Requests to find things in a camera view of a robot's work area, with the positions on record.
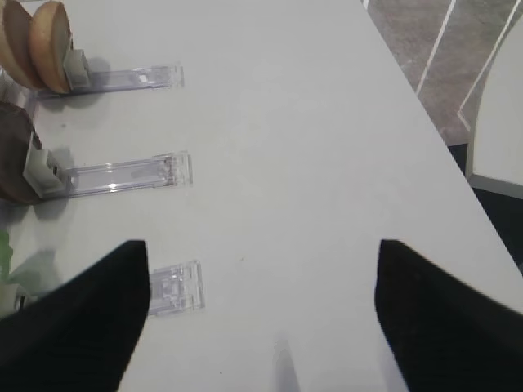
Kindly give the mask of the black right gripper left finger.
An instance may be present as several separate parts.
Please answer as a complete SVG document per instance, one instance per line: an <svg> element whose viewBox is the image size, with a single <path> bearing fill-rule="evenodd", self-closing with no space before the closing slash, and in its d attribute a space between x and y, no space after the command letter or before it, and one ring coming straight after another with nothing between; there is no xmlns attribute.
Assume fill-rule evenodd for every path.
<svg viewBox="0 0 523 392"><path fill-rule="evenodd" d="M1 321L3 391L116 391L150 308L143 240Z"/></svg>

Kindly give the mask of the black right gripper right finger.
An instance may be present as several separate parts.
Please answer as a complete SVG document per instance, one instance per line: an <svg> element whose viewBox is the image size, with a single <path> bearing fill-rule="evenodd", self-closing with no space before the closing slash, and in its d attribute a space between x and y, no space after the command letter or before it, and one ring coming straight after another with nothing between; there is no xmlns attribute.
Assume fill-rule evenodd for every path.
<svg viewBox="0 0 523 392"><path fill-rule="evenodd" d="M522 315L383 240L374 305L410 391L520 391Z"/></svg>

